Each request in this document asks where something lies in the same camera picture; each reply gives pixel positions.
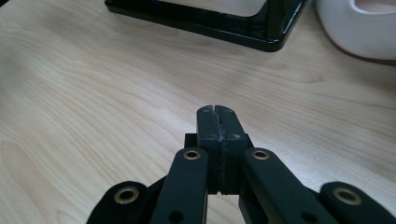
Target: wooden table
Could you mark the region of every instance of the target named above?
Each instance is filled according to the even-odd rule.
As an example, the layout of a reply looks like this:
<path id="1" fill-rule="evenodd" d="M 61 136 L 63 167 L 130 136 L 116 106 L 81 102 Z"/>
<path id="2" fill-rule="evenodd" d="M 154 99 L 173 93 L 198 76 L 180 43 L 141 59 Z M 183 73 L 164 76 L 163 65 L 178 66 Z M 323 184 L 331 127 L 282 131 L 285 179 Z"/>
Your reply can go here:
<path id="1" fill-rule="evenodd" d="M 0 223 L 84 223 L 107 189 L 167 174 L 204 105 L 235 110 L 309 188 L 340 180 L 396 215 L 396 67 L 345 55 L 312 2 L 267 53 L 108 12 L 0 8 Z M 210 196 L 207 223 L 242 223 Z"/>

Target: black plastic linkage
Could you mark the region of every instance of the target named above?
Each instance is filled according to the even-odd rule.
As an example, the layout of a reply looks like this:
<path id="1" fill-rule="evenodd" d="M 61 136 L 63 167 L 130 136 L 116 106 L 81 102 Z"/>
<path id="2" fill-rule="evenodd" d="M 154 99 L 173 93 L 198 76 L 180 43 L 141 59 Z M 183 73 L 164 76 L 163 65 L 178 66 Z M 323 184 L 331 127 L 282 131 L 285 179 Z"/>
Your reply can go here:
<path id="1" fill-rule="evenodd" d="M 242 170 L 270 223 L 337 223 L 273 152 L 250 148 Z"/>
<path id="2" fill-rule="evenodd" d="M 323 185 L 319 200 L 340 223 L 396 224 L 396 219 L 381 204 L 346 183 L 332 182 Z"/>
<path id="3" fill-rule="evenodd" d="M 207 194 L 239 194 L 248 224 L 396 224 L 360 189 L 341 182 L 306 188 L 271 151 L 254 147 L 233 110 L 204 106 L 168 176 L 150 187 L 128 181 L 108 190 L 88 224 L 205 223 Z"/>
<path id="4" fill-rule="evenodd" d="M 176 154 L 150 223 L 206 222 L 207 165 L 207 153 L 199 148 Z"/>
<path id="5" fill-rule="evenodd" d="M 111 12 L 268 52 L 280 50 L 306 0 L 267 0 L 249 17 L 157 0 L 106 0 Z"/>

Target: white object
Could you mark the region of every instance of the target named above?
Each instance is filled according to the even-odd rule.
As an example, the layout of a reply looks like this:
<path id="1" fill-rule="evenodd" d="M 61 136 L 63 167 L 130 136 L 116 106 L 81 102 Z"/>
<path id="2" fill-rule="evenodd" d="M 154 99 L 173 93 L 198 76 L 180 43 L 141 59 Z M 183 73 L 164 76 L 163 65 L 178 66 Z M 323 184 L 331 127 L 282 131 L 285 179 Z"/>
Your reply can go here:
<path id="1" fill-rule="evenodd" d="M 316 0 L 332 41 L 368 59 L 396 60 L 396 0 Z"/>

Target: brass grommet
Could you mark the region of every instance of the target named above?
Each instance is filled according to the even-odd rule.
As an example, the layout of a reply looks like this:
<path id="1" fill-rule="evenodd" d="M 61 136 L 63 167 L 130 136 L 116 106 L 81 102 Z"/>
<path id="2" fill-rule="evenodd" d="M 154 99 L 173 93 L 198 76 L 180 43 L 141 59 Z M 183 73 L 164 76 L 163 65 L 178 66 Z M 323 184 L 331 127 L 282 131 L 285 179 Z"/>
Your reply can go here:
<path id="1" fill-rule="evenodd" d="M 132 203 L 139 197 L 139 190 L 136 187 L 128 186 L 119 189 L 114 195 L 114 201 L 119 204 Z"/>
<path id="2" fill-rule="evenodd" d="M 262 161 L 268 160 L 270 158 L 270 154 L 261 150 L 256 150 L 251 155 L 257 160 L 262 160 Z"/>
<path id="3" fill-rule="evenodd" d="M 346 188 L 336 188 L 332 191 L 334 196 L 343 203 L 347 203 L 349 205 L 360 205 L 361 204 L 361 196 L 350 189 Z"/>
<path id="4" fill-rule="evenodd" d="M 184 158 L 187 160 L 196 160 L 201 157 L 201 154 L 195 150 L 189 150 L 184 153 Z"/>

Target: wood grain surface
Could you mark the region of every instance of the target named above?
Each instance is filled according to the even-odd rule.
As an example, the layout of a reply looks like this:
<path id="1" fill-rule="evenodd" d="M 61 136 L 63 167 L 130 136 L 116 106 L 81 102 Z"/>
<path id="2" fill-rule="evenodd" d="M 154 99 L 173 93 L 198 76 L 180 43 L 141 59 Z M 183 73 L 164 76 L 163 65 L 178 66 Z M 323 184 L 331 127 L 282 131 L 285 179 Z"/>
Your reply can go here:
<path id="1" fill-rule="evenodd" d="M 396 67 L 338 50 L 312 2 L 267 53 L 110 13 L 102 0 L 0 8 L 0 223 L 85 223 L 106 190 L 167 174 L 204 105 L 309 188 L 345 181 L 396 215 Z M 210 196 L 207 223 L 243 223 Z"/>

